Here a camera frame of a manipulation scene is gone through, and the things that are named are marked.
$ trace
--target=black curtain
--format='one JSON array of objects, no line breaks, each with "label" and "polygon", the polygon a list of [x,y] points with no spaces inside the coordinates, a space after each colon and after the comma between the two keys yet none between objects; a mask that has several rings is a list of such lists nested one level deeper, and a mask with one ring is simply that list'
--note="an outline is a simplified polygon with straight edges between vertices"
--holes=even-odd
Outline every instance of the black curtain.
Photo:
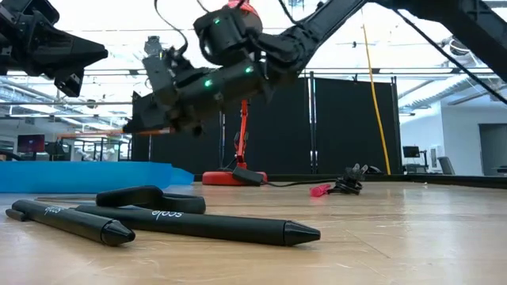
[{"label": "black curtain", "polygon": [[132,161],[148,162],[150,161],[150,137],[147,135],[132,136]]},{"label": "black curtain", "polygon": [[[391,172],[401,173],[398,109],[391,83],[376,83]],[[315,79],[318,173],[343,173],[355,163],[386,172],[370,82]]]},{"label": "black curtain", "polygon": [[[261,96],[249,107],[246,143],[248,169],[267,174],[310,174],[310,122],[307,80],[279,88],[266,105]],[[234,158],[241,105],[226,112],[225,164]]]},{"label": "black curtain", "polygon": [[219,168],[219,114],[204,122],[204,134],[191,133],[153,135],[151,161],[171,163],[193,174]]}]

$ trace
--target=marker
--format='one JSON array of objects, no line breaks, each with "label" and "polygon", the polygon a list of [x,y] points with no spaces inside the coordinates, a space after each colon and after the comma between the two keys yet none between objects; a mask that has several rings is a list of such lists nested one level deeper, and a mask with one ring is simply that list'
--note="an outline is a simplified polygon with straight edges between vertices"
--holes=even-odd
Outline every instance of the marker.
[{"label": "marker", "polygon": [[121,245],[135,239],[135,233],[132,230],[114,219],[46,203],[18,200],[14,202],[12,209],[6,211],[6,214],[18,221],[33,220],[109,246]]},{"label": "marker", "polygon": [[266,218],[186,214],[81,205],[76,211],[121,221],[135,230],[201,238],[292,246],[320,239],[320,231],[297,222]]}]

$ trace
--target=red robot part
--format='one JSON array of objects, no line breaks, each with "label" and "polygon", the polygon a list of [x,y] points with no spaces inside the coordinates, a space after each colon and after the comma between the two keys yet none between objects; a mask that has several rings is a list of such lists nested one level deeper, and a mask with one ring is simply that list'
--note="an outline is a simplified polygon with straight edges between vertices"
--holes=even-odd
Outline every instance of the red robot part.
[{"label": "red robot part", "polygon": [[[245,150],[246,141],[248,140],[248,132],[246,131],[246,123],[248,119],[248,101],[241,102],[241,128],[234,138],[234,146],[236,148],[236,167],[246,169]],[[263,172],[258,172],[268,180],[268,175]],[[242,186],[245,183],[235,180],[230,171],[211,171],[203,174],[204,185],[226,185],[226,186]]]},{"label": "red robot part", "polygon": [[[231,8],[236,7],[237,4],[239,4],[239,0],[229,1],[227,3]],[[255,28],[257,31],[262,32],[262,21],[259,17],[259,13],[250,5],[250,0],[246,0],[239,9],[243,11],[243,21],[246,27]]]}]

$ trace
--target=cable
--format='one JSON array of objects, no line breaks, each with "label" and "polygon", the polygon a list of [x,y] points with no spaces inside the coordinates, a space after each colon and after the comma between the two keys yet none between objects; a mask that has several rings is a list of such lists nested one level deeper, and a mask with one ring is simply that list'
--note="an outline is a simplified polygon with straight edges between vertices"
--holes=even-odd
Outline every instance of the cable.
[{"label": "cable", "polygon": [[236,4],[235,9],[239,9],[239,8],[241,8],[241,6],[243,6],[243,4],[245,4],[245,2],[246,2],[246,0],[240,0],[240,1],[238,2],[238,4]]},{"label": "cable", "polygon": [[0,150],[0,154],[1,155],[5,155],[7,158],[10,158],[10,159],[14,158],[14,159],[16,159],[19,162],[24,161],[24,159],[21,156],[16,155],[15,153],[12,153],[12,152],[7,151],[7,150]]},{"label": "cable", "polygon": [[320,183],[330,183],[330,182],[336,182],[336,179],[325,179],[325,180],[309,180],[309,181],[300,181],[300,182],[293,182],[293,183],[289,183],[289,184],[283,184],[283,185],[278,185],[278,184],[274,184],[274,183],[271,183],[271,182],[268,182],[268,181],[262,181],[262,184],[263,185],[269,185],[269,186],[273,186],[273,187],[291,187],[291,186],[296,186],[296,185],[306,185],[306,184],[320,184]]},{"label": "cable", "polygon": [[368,47],[368,36],[366,35],[366,24],[364,23],[364,15],[363,15],[362,9],[361,9],[361,16],[363,17],[364,46],[366,47],[366,58],[368,59],[368,71],[370,73],[370,82],[372,84],[373,105],[375,106],[375,114],[377,116],[377,123],[379,124],[380,138],[382,139],[382,149],[383,149],[384,161],[386,162],[387,175],[391,175],[391,164],[389,163],[389,154],[387,153],[386,138],[383,134],[383,125],[382,125],[382,120],[380,119],[379,105],[377,104],[375,83],[373,82],[372,61],[370,59],[370,49]]},{"label": "cable", "polygon": [[231,162],[229,162],[228,165],[226,165],[225,167],[219,168],[218,171],[230,171],[230,172],[233,172],[234,170],[231,169],[231,165],[233,165],[236,161],[237,161],[237,159],[234,158],[233,160],[231,160]]},{"label": "cable", "polygon": [[278,0],[278,2],[280,3],[280,6],[282,6],[282,9],[284,10],[285,15],[288,17],[288,19],[291,21],[291,23],[304,29],[304,27],[299,22],[295,21],[294,18],[292,17],[292,15],[288,12],[287,6],[285,5],[284,1]]},{"label": "cable", "polygon": [[399,10],[394,10],[394,12],[400,16],[412,29],[414,29],[416,32],[419,33],[425,40],[428,41],[429,44],[431,44],[435,49],[439,51],[447,60],[449,60],[451,63],[454,63],[459,69],[461,69],[465,74],[470,76],[470,78],[474,79],[475,82],[477,82],[482,88],[484,88],[486,91],[491,93],[491,95],[495,96],[499,101],[507,105],[507,99],[505,99],[502,95],[498,94],[495,90],[493,90],[491,87],[489,87],[486,83],[484,83],[481,79],[479,79],[475,74],[471,73],[465,66],[463,66],[461,63],[459,63],[455,58],[448,55],[447,52],[444,51],[442,47],[440,47],[438,44],[435,43],[432,39],[429,38],[424,32],[422,32],[412,21],[410,21],[408,18],[403,16]]},{"label": "cable", "polygon": [[168,26],[170,26],[173,30],[175,30],[176,32],[179,32],[181,36],[183,36],[183,40],[185,41],[185,43],[177,50],[178,53],[181,55],[183,53],[185,53],[185,51],[187,51],[187,48],[189,48],[189,40],[187,40],[187,37],[185,36],[185,34],[179,29],[179,28],[176,28],[175,26],[173,26],[173,24],[169,23],[161,14],[160,12],[158,11],[158,0],[153,0],[153,6],[155,7],[155,12],[157,12],[157,15],[162,19],[162,21],[164,21],[166,24],[168,24]]},{"label": "cable", "polygon": [[209,13],[209,10],[206,9],[206,7],[204,7],[203,3],[200,1],[200,0],[197,0],[197,4],[199,4],[200,8],[206,12],[206,13]]},{"label": "cable", "polygon": [[454,44],[452,44],[452,43],[454,43],[454,42],[455,42],[455,40],[451,40],[451,42],[449,42],[449,45],[451,46],[451,48],[454,48],[454,49],[456,49],[457,51],[470,52],[470,50],[469,50],[469,49],[467,49],[467,48],[461,48],[461,47],[457,47],[457,46],[455,46]]}]

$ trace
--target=black clamp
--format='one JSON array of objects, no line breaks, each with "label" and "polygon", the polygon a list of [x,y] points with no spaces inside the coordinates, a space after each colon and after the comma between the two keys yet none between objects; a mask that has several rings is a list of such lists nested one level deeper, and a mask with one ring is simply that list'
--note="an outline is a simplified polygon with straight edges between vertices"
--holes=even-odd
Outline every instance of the black clamp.
[{"label": "black clamp", "polygon": [[97,194],[95,203],[100,207],[137,206],[154,211],[178,211],[203,214],[206,202],[203,197],[164,193],[156,186],[124,188]]},{"label": "black clamp", "polygon": [[360,181],[364,181],[364,174],[366,171],[368,171],[367,165],[363,166],[363,168],[360,168],[359,164],[356,164],[353,168],[347,167],[343,177],[336,179],[334,188],[327,191],[328,194],[341,193],[359,195],[363,189],[363,185]]}]

